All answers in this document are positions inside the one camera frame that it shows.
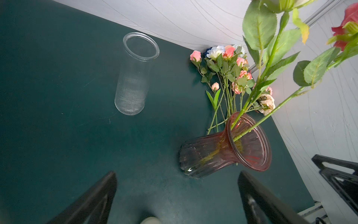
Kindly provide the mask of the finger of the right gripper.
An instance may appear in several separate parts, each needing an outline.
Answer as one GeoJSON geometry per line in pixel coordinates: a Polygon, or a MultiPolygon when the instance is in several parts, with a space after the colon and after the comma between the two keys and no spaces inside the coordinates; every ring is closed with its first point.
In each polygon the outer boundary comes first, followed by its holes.
{"type": "Polygon", "coordinates": [[[343,171],[325,168],[320,175],[358,215],[358,173],[349,174],[343,171]]]}

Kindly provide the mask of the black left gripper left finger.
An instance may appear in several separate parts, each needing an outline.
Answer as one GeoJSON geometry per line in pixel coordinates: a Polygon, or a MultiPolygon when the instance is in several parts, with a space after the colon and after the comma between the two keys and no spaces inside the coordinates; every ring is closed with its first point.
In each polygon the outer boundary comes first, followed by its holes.
{"type": "Polygon", "coordinates": [[[49,224],[106,224],[117,191],[117,177],[110,171],[49,224]]]}

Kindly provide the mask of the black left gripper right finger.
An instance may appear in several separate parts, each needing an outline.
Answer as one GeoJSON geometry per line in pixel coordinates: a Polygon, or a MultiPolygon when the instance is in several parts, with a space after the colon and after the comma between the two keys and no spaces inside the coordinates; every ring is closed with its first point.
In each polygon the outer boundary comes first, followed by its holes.
{"type": "Polygon", "coordinates": [[[308,223],[247,171],[240,173],[238,187],[248,224],[308,223]]]}

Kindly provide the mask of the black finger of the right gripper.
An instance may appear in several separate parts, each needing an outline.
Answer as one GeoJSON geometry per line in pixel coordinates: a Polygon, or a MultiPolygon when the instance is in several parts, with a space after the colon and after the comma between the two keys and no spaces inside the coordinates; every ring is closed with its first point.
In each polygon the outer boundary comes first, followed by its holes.
{"type": "Polygon", "coordinates": [[[344,161],[344,160],[335,159],[335,158],[322,156],[322,155],[314,155],[311,160],[320,170],[324,170],[326,168],[326,166],[323,165],[323,163],[326,162],[329,164],[338,165],[340,167],[352,169],[355,172],[358,171],[358,163],[357,162],[344,161]]]}

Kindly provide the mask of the pink ribbed glass vase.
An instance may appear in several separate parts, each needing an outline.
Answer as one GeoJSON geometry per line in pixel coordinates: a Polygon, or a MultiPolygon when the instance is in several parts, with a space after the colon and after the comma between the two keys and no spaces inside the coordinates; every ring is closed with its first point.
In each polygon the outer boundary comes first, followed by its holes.
{"type": "Polygon", "coordinates": [[[186,175],[200,179],[234,163],[255,171],[266,171],[272,162],[272,150],[264,130],[255,126],[248,114],[231,128],[239,114],[234,113],[224,130],[183,143],[179,150],[179,165],[186,175]],[[245,134],[249,128],[254,129],[245,134]]]}

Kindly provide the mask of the large pink rose stem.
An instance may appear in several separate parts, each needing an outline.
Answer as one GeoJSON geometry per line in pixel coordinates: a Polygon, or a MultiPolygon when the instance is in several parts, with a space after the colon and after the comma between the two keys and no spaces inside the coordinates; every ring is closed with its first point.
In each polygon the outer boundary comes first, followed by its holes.
{"type": "Polygon", "coordinates": [[[349,5],[339,26],[332,28],[333,36],[327,41],[331,48],[311,61],[301,61],[295,66],[293,78],[299,86],[291,98],[305,94],[321,82],[324,74],[338,67],[343,61],[358,54],[358,5],[349,5]]]}

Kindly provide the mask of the white rose stem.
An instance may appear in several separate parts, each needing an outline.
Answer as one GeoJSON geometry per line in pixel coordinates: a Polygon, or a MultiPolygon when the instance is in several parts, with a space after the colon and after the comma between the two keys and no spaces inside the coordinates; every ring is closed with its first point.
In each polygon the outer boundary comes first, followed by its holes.
{"type": "Polygon", "coordinates": [[[300,18],[299,9],[312,1],[252,1],[245,13],[242,29],[249,53],[259,69],[256,85],[233,122],[249,110],[296,55],[285,57],[301,40],[306,43],[309,26],[300,18]]]}

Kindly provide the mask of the clear ribbed glass vase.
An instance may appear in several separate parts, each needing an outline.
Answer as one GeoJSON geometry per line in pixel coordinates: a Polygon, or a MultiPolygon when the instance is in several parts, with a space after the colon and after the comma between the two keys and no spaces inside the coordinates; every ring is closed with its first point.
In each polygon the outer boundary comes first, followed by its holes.
{"type": "Polygon", "coordinates": [[[150,36],[131,32],[123,38],[122,52],[114,103],[119,112],[133,116],[145,107],[149,77],[160,50],[150,36]]]}

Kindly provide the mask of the cream capped bottle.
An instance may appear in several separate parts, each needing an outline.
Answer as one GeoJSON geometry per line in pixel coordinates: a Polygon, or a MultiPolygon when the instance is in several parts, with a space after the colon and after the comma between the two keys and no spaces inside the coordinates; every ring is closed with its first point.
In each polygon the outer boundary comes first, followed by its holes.
{"type": "Polygon", "coordinates": [[[140,224],[162,224],[162,222],[156,217],[145,218],[140,224]]]}

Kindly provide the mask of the small pink rose bunch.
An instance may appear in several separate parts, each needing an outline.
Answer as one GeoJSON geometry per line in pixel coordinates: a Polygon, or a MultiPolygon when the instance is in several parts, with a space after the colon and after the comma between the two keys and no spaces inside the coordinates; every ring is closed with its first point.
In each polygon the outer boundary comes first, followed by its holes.
{"type": "Polygon", "coordinates": [[[214,116],[209,133],[218,131],[221,124],[226,124],[232,114],[241,110],[258,111],[266,116],[276,108],[270,87],[256,102],[244,106],[243,97],[253,92],[256,82],[241,45],[211,47],[204,53],[195,50],[190,55],[190,61],[201,75],[201,82],[210,88],[206,95],[214,116]]]}

